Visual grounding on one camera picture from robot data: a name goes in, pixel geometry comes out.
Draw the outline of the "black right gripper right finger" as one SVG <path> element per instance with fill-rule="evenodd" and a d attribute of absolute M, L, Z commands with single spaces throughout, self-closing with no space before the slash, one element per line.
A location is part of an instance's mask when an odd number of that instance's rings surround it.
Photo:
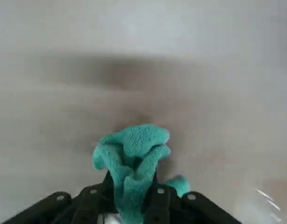
<path fill-rule="evenodd" d="M 145 224 L 241 224 L 203 194 L 190 191 L 182 197 L 160 184 L 157 174 L 141 208 Z"/>

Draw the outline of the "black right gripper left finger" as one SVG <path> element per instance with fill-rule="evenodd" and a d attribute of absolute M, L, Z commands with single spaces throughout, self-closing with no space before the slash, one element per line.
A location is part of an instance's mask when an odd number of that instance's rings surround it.
<path fill-rule="evenodd" d="M 118 214 L 110 172 L 102 183 L 87 186 L 72 197 L 57 191 L 4 221 L 5 224 L 99 224 L 100 217 Z"/>

